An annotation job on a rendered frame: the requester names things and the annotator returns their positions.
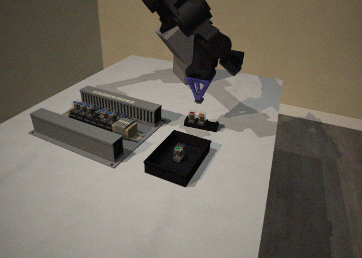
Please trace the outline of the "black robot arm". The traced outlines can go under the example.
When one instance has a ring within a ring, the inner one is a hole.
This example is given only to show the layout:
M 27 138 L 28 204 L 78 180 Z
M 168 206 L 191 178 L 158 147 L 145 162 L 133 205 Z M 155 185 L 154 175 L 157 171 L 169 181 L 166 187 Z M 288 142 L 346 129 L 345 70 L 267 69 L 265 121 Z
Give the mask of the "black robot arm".
M 178 26 L 189 37 L 194 35 L 193 45 L 203 48 L 199 70 L 213 71 L 219 64 L 232 76 L 242 68 L 244 52 L 231 50 L 229 37 L 214 27 L 210 20 L 211 8 L 206 0 L 142 0 L 146 7 L 160 16 L 160 32 Z

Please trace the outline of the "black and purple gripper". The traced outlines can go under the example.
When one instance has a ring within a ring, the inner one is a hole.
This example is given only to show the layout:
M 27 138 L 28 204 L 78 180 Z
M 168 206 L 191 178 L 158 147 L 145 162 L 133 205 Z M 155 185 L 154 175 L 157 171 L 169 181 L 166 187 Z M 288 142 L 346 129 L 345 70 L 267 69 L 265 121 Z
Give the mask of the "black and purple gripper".
M 199 70 L 200 66 L 200 54 L 201 50 L 205 51 L 203 48 L 197 48 L 193 46 L 193 57 L 192 63 L 186 68 L 186 79 L 192 90 L 195 100 L 201 100 L 203 94 L 206 92 L 208 86 L 212 82 L 213 78 L 216 75 L 216 68 L 211 71 Z M 195 85 L 194 83 L 195 82 Z M 200 87 L 199 83 L 202 83 L 204 86 L 199 95 L 197 95 L 196 89 Z M 195 89 L 196 86 L 196 89 Z

